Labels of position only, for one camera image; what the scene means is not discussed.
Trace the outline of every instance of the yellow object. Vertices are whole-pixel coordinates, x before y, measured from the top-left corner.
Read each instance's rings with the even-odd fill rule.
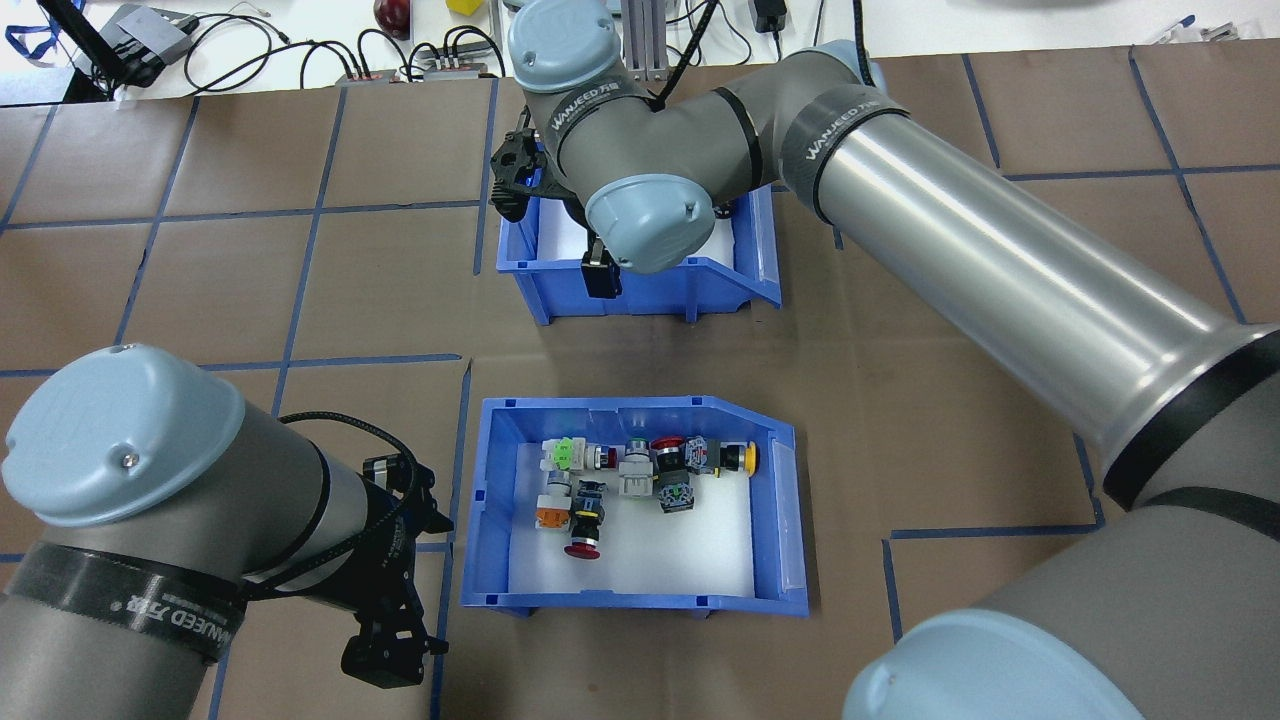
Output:
[[[558,507],[539,507],[538,509],[538,527],[548,529],[559,529],[568,524],[568,510],[561,510]]]
[[[756,451],[755,451],[755,443],[754,442],[746,443],[746,477],[748,478],[750,478],[751,475],[755,474],[755,462],[756,462],[756,460],[758,460],[758,455],[756,455]]]
[[[471,15],[484,5],[484,0],[444,0],[444,4],[460,15]]]

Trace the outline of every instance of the power adapter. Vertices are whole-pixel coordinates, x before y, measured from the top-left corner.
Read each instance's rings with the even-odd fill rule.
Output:
[[[786,0],[750,0],[748,8],[751,9],[751,23],[755,32],[781,32],[787,27]]]

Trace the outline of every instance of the white table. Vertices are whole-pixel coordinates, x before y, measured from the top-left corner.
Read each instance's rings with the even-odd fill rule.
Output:
[[[161,0],[151,4],[197,13],[224,12],[233,1]],[[671,4],[675,1],[684,3],[668,0],[668,17],[684,13],[682,5],[677,10]],[[818,3],[790,0],[787,28],[781,33],[783,53],[812,42]],[[95,26],[101,26],[120,4],[116,0],[90,0],[86,14]],[[375,27],[371,0],[257,0],[255,4],[270,12],[269,19],[294,41],[340,40],[355,46],[361,29]],[[0,24],[42,23],[35,0],[0,0],[0,8],[4,15]],[[753,63],[777,58],[773,38],[751,29],[744,0],[726,0],[724,9],[751,42]],[[1280,36],[1280,3],[1275,0],[864,0],[864,9],[867,47],[873,58],[1144,44],[1189,14],[1197,15],[1198,27],[1234,20],[1247,35]],[[237,12],[252,14],[243,5]],[[413,40],[439,44],[444,31],[457,24],[475,24],[488,31],[488,13],[486,5],[472,17],[457,15],[444,6],[444,0],[415,0]],[[503,22],[509,19],[509,13],[503,12],[503,15],[508,15]],[[197,81],[211,81],[265,50],[261,33],[234,24],[238,23],[224,26],[197,49],[191,63]],[[690,36],[689,24],[668,27],[669,44],[684,47]],[[820,40],[851,36],[850,0],[827,0]],[[68,40],[63,42],[70,47]],[[396,53],[381,38],[367,38],[365,49],[371,67],[392,68],[399,64]],[[710,23],[703,50],[710,64],[731,64],[746,55],[742,42],[730,33],[719,17]],[[271,58],[261,76],[241,91],[297,87],[298,67],[305,53],[305,49],[291,50]],[[67,58],[59,53],[55,61],[65,64]],[[489,63],[497,67],[492,58]],[[0,72],[26,67],[29,67],[27,61],[8,45],[0,46]],[[339,74],[340,67],[333,55],[316,53],[308,64],[308,87],[329,85]],[[152,87],[125,88],[118,97],[172,97],[189,91],[180,70],[166,69]]]

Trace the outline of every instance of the cable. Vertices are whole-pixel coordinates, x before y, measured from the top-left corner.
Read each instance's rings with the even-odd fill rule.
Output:
[[[401,496],[399,501],[397,501],[390,510],[388,510],[381,518],[375,520],[374,524],[366,527],[364,530],[360,530],[358,533],[339,542],[338,544],[334,544],[328,550],[323,550],[316,555],[312,555],[311,557],[307,557],[306,560],[302,560],[301,562],[292,565],[288,569],[276,573],[275,575],[271,575],[270,578],[262,580],[261,583],[246,583],[244,589],[242,591],[242,597],[244,600],[265,600],[268,597],[278,597],[279,593],[273,594],[273,591],[275,591],[275,588],[283,585],[289,580],[306,575],[307,573],[315,570],[316,568],[328,565],[329,562],[351,552],[361,543],[364,543],[366,539],[369,539],[371,536],[380,532],[388,524],[393,523],[397,518],[399,518],[404,512],[404,509],[408,506],[410,498],[417,495],[417,491],[420,488],[421,478],[419,478],[417,473],[417,459],[413,457],[413,452],[408,448],[408,446],[401,442],[401,439],[397,438],[396,436],[388,433],[387,430],[379,428],[378,425],[366,423],[358,418],[352,418],[351,415],[343,415],[342,413],[315,410],[310,413],[296,413],[293,415],[285,415],[280,418],[280,423],[285,425],[291,423],[301,423],[303,420],[332,420],[334,423],[351,425],[394,447],[397,452],[404,456],[404,460],[408,464],[408,487],[404,488],[403,496]]]
[[[218,82],[220,82],[221,79],[225,79],[225,77],[220,78],[219,81],[215,81],[215,82],[211,82],[209,85],[205,85],[205,86],[198,85],[191,77],[191,59],[195,56],[196,49],[200,47],[200,44],[204,42],[205,38],[209,37],[209,35],[211,32],[214,32],[215,29],[218,29],[219,27],[221,27],[224,24],[228,24],[228,23],[232,23],[232,22],[236,22],[236,20],[239,20],[239,22],[243,22],[243,23],[246,23],[246,24],[256,28],[259,32],[262,33],[262,37],[266,38],[266,51],[268,53],[270,53],[275,47],[275,42],[271,38],[273,37],[271,36],[273,31],[275,33],[275,37],[279,37],[282,42],[284,42],[285,45],[289,44],[289,36],[284,35],[284,32],[282,32],[280,28],[275,27],[270,22],[264,20],[261,18],[255,18],[252,15],[236,15],[236,14],[230,14],[230,13],[207,13],[207,14],[197,15],[197,17],[200,17],[200,18],[221,18],[221,19],[214,22],[207,28],[205,28],[205,31],[202,33],[200,33],[200,36],[197,36],[195,40],[192,40],[191,47],[187,50],[187,55],[183,58],[183,61],[182,61],[182,74],[187,78],[187,83],[191,85],[191,87],[195,87],[195,88],[201,88],[202,87],[201,91],[204,91],[204,92],[227,92],[227,91],[230,91],[230,90],[236,90],[238,87],[243,87],[246,83],[248,83],[250,81],[252,81],[253,78],[256,78],[259,74],[261,74],[261,72],[266,68],[266,56],[262,56],[261,60],[260,60],[259,67],[255,68],[253,72],[250,73],[247,77],[242,78],[239,82],[237,82],[234,85],[230,85],[228,87],[214,87],[215,85],[218,85]]]
[[[369,77],[369,60],[365,59],[364,44],[365,44],[365,38],[369,37],[370,35],[380,35],[381,37],[385,37],[387,42],[390,42],[392,47],[396,49],[396,54],[401,56],[401,64],[399,64],[399,67],[402,67],[402,68],[407,68],[408,67],[408,58],[404,56],[404,51],[401,50],[401,46],[399,46],[398,42],[396,42],[394,37],[387,35],[385,32],[383,32],[383,31],[380,31],[378,28],[367,27],[367,28],[360,31],[360,35],[356,36],[356,54],[360,55],[360,67],[361,67],[361,69],[364,69],[365,77]]]
[[[253,10],[255,13],[262,15],[264,18],[270,18],[271,17],[271,13],[269,13],[268,10],[264,10],[264,9],[259,8],[257,5],[250,3],[248,0],[241,0],[239,3],[237,3],[237,4],[232,5],[230,8],[228,8],[227,12],[230,13],[232,10],[234,10],[236,8],[239,8],[241,5],[248,5],[248,8],[251,10]]]
[[[716,14],[716,8],[719,8],[719,0],[707,0],[707,9],[698,18],[698,27],[694,28],[694,36],[689,38],[689,45],[685,46],[685,51],[680,55],[680,61],[676,63],[676,69],[671,72],[667,78],[667,85],[662,86],[662,91],[654,97],[653,105],[658,109],[667,106],[667,99],[671,94],[676,91],[676,86],[680,83],[680,78],[685,74],[685,69],[689,68],[689,60],[694,56],[694,50],[698,49],[699,44],[703,41],[703,36],[707,35],[707,26],[712,22],[712,15]]]
[[[338,53],[337,50],[330,47],[332,45],[335,44],[342,45],[340,42],[337,42],[334,40],[326,40],[314,44],[311,49],[307,50],[307,54],[302,56],[302,67],[298,68],[298,90],[307,88],[307,61],[311,60],[311,55],[320,49],[330,50],[333,51],[333,54],[338,55],[338,60],[342,63],[342,72],[347,76],[347,79],[352,79],[351,65],[347,64],[347,59],[342,56],[342,53]]]
[[[474,35],[489,44],[489,47],[493,49],[494,56],[498,58],[498,68],[502,70],[502,77],[507,77],[507,63],[503,61],[502,59],[502,50],[498,50],[498,44],[492,37],[489,37],[489,33],[477,28],[476,26],[458,26],[456,28],[449,28],[449,31],[444,33],[445,45],[448,45],[448,37],[453,31],[458,31],[457,35],[453,36],[453,45],[451,46],[452,50],[451,54],[454,58],[458,56],[458,41],[468,35]]]
[[[268,50],[266,53],[262,53],[261,55],[256,55],[253,58],[250,58],[248,60],[244,60],[243,63],[241,63],[239,65],[237,65],[230,72],[224,73],[221,77],[219,77],[218,79],[215,79],[215,81],[212,81],[212,82],[210,82],[207,85],[195,85],[195,83],[192,83],[192,87],[195,87],[195,90],[192,90],[191,92],[188,92],[187,97],[191,97],[193,95],[200,95],[201,92],[227,92],[228,90],[234,90],[234,88],[244,85],[250,79],[252,79],[253,76],[257,74],[257,72],[261,72],[261,70],[255,70],[255,73],[251,74],[248,78],[246,78],[246,79],[243,79],[243,81],[241,81],[241,82],[238,82],[238,83],[236,83],[233,86],[218,87],[218,88],[215,88],[214,86],[218,85],[218,83],[220,83],[220,82],[223,82],[223,81],[225,81],[227,78],[234,76],[236,73],[243,70],[244,68],[252,65],[253,63],[262,63],[262,65],[265,65],[266,63],[264,60],[266,60],[268,58],[271,58],[274,55],[279,55],[280,53],[284,53],[285,50],[294,50],[297,47],[314,47],[316,45],[326,47],[332,53],[335,53],[335,54],[338,53],[333,47],[329,47],[328,45],[324,45],[321,42],[315,42],[314,40],[303,40],[302,42],[291,42],[291,44],[288,44],[288,45],[285,45],[283,47],[275,47],[273,50]]]
[[[737,28],[733,27],[733,23],[728,22],[728,13],[724,12],[724,5],[723,4],[719,6],[719,9],[721,9],[721,17],[724,18],[724,24],[728,26],[728,31],[732,32],[733,35],[736,35],[737,38],[742,41],[742,45],[746,45],[746,58],[742,58],[741,60],[739,60],[739,61],[736,61],[733,64],[735,65],[745,65],[745,64],[750,63],[751,61],[751,55],[754,55],[754,51],[751,50],[751,41],[748,40],[745,35],[742,35],[741,32],[739,32]]]
[[[876,81],[872,78],[872,64],[867,59],[867,44],[863,40],[863,0],[854,0],[854,47],[858,51],[858,65],[863,82],[868,87],[876,87]]]
[[[818,22],[813,26],[813,42],[810,45],[818,45],[818,36],[822,35],[822,13],[827,9],[827,0],[818,0]]]
[[[681,23],[684,20],[687,20],[694,13],[696,13],[698,10],[701,10],[703,5],[705,5],[705,4],[707,4],[707,0],[703,0],[701,3],[694,5],[692,9],[690,9],[689,8],[689,0],[685,0],[685,9],[686,9],[685,14],[680,15],[678,18],[673,18],[673,19],[667,20],[667,24],[673,26],[673,24]]]

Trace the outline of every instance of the light blue joint cap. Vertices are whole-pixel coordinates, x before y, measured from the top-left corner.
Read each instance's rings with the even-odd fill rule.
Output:
[[[586,202],[586,222],[618,265],[657,273],[707,243],[716,210],[703,186],[691,179],[632,176],[595,191]]]
[[[858,61],[858,45],[854,44],[852,40],[832,40],[831,42],[823,42],[822,45],[817,45],[814,47],[805,47],[804,50],[797,51],[796,55],[800,53],[822,53],[823,55],[835,58],[847,65],[849,69],[854,72],[854,76],[858,77],[858,82],[861,82],[863,64]],[[878,87],[882,92],[888,92],[884,88],[884,73],[881,72],[879,64],[870,63],[870,65],[872,79],[876,81],[876,87]]]
[[[113,523],[191,484],[243,420],[244,397],[227,380],[155,347],[108,347],[27,400],[0,475],[50,525]]]
[[[516,13],[507,35],[516,82],[530,92],[563,92],[618,61],[622,40],[599,0],[538,0]]]
[[[927,620],[854,680],[844,720],[1143,720],[1092,662],[1004,612]]]

